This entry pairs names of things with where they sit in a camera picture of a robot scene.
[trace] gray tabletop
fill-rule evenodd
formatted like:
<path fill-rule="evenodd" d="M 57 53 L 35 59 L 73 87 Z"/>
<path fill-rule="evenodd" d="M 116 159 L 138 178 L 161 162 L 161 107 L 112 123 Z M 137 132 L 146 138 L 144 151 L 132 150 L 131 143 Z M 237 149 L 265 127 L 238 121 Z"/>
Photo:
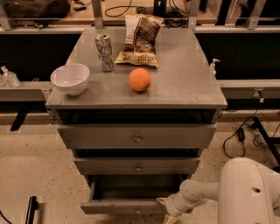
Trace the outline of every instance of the gray tabletop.
<path fill-rule="evenodd" d="M 207 59 L 190 29 L 161 28 L 156 38 L 158 68 L 115 64 L 112 72 L 99 68 L 95 34 L 109 34 L 113 57 L 124 48 L 125 27 L 86 29 L 67 63 L 81 63 L 90 69 L 90 82 L 80 95 L 69 96 L 54 88 L 46 106 L 50 109 L 217 109 L 227 103 L 220 86 L 210 74 Z M 137 67 L 151 75 L 150 88 L 135 92 L 129 74 Z"/>

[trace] cabinet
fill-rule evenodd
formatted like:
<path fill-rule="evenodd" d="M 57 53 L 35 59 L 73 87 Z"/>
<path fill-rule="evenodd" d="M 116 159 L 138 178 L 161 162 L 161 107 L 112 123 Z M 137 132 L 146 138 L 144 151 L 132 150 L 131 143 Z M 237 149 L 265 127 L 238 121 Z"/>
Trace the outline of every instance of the cabinet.
<path fill-rule="evenodd" d="M 97 32 L 111 37 L 114 58 L 123 49 L 125 28 L 86 29 L 67 63 L 89 67 L 87 89 L 69 96 L 55 88 L 46 103 L 91 188 L 81 208 L 86 214 L 163 213 L 155 199 L 175 193 L 195 173 L 226 100 L 193 31 L 160 30 L 159 68 L 145 67 L 152 84 L 141 94 L 128 83 L 136 66 L 100 71 Z"/>

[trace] white robotic arm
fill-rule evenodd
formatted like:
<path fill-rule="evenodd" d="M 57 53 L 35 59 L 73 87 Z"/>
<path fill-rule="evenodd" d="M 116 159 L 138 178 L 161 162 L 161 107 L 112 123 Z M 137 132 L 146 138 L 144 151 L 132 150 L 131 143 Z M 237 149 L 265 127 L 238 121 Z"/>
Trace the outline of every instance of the white robotic arm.
<path fill-rule="evenodd" d="M 280 175 L 248 158 L 229 160 L 222 169 L 219 183 L 182 182 L 179 192 L 157 199 L 166 206 L 169 220 L 188 209 L 218 201 L 219 224 L 275 224 L 280 214 Z"/>

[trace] chip bag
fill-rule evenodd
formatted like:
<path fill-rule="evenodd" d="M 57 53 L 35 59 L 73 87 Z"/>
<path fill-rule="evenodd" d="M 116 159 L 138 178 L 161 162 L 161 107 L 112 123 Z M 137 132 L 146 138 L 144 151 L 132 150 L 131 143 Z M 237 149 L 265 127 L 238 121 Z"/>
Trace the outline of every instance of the chip bag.
<path fill-rule="evenodd" d="M 161 17 L 143 14 L 126 15 L 125 47 L 115 63 L 158 67 L 155 39 L 163 22 Z"/>

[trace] concrete floor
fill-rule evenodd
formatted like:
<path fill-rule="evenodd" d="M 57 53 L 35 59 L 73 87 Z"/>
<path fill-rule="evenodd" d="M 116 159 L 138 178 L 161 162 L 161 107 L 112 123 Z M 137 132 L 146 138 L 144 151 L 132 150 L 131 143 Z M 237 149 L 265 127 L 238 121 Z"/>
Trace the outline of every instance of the concrete floor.
<path fill-rule="evenodd" d="M 201 182 L 219 181 L 221 168 L 229 160 L 222 144 L 239 125 L 255 111 L 224 112 L 208 149 L 201 155 L 199 168 L 192 179 Z M 280 122 L 279 111 L 258 111 L 269 136 Z M 0 115 L 0 210 L 13 224 L 25 223 L 29 197 L 38 199 L 34 224 L 162 224 L 164 215 L 85 215 L 81 202 L 88 201 L 89 188 L 78 173 L 70 150 L 57 132 L 57 125 L 48 124 L 46 115 L 28 115 L 19 131 L 10 132 L 12 115 Z M 266 145 L 253 145 L 257 132 L 244 126 L 246 158 L 253 158 L 269 168 L 277 165 Z M 229 153 L 242 154 L 236 137 L 227 141 Z M 177 223 L 218 223 L 218 203 L 205 205 L 184 214 Z M 0 223 L 6 222 L 0 217 Z"/>

